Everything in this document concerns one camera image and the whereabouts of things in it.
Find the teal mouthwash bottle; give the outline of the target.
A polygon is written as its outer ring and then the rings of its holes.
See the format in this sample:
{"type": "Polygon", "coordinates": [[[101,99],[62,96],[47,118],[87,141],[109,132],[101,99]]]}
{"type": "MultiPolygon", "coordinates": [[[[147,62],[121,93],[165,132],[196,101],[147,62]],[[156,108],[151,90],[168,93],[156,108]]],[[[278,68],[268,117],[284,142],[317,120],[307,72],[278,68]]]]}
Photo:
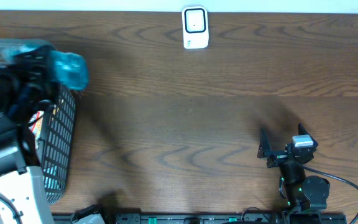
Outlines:
{"type": "Polygon", "coordinates": [[[84,90],[89,83],[89,71],[85,59],[78,54],[61,52],[49,44],[22,44],[8,47],[2,56],[11,64],[19,63],[19,57],[46,60],[50,70],[50,80],[64,84],[71,90],[84,90]]]}

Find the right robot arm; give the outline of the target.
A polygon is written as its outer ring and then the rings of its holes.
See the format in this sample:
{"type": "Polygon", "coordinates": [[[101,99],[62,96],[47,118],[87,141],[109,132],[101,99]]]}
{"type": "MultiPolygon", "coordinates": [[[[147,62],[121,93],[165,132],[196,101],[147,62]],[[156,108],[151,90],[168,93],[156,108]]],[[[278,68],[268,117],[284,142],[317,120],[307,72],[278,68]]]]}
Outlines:
{"type": "Polygon", "coordinates": [[[304,167],[314,158],[317,147],[317,141],[302,124],[298,125],[298,134],[281,151],[272,150],[267,133],[260,131],[257,157],[266,159],[268,168],[280,169],[279,191],[288,202],[288,208],[280,215],[283,223],[322,222],[321,212],[327,208],[330,183],[316,175],[307,176],[304,167]]]}

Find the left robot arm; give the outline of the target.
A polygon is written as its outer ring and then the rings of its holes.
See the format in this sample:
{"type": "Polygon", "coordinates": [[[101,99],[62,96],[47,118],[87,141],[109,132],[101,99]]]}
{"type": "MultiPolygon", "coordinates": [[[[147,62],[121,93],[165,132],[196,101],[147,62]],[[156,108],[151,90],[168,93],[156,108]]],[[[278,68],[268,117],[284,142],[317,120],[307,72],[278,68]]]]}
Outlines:
{"type": "Polygon", "coordinates": [[[0,66],[0,216],[4,223],[53,223],[43,170],[29,129],[31,117],[53,106],[58,83],[53,47],[42,45],[0,66]]]}

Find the wet wipes pack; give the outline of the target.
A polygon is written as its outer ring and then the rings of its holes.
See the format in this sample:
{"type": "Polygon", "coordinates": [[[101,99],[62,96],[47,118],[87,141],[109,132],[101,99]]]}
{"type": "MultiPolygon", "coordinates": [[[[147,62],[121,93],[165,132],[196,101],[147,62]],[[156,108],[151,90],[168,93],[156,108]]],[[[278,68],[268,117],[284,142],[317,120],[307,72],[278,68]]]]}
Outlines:
{"type": "Polygon", "coordinates": [[[43,116],[44,111],[38,111],[35,114],[32,115],[30,121],[29,121],[29,129],[33,133],[35,137],[35,148],[39,148],[39,139],[40,135],[43,129],[43,116]]]}

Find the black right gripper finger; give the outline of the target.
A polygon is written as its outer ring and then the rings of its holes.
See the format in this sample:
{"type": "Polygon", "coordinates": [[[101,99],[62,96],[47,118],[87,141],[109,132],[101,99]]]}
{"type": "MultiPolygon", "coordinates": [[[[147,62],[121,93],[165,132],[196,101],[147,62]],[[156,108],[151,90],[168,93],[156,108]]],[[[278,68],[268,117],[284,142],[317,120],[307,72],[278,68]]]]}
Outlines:
{"type": "Polygon", "coordinates": [[[264,129],[260,130],[260,144],[259,144],[259,152],[268,152],[270,151],[270,144],[267,137],[267,134],[264,129]]]}
{"type": "Polygon", "coordinates": [[[312,145],[315,144],[314,138],[313,138],[312,135],[305,129],[305,127],[304,127],[301,123],[298,124],[298,135],[299,135],[299,136],[307,136],[307,137],[311,140],[312,145]]]}

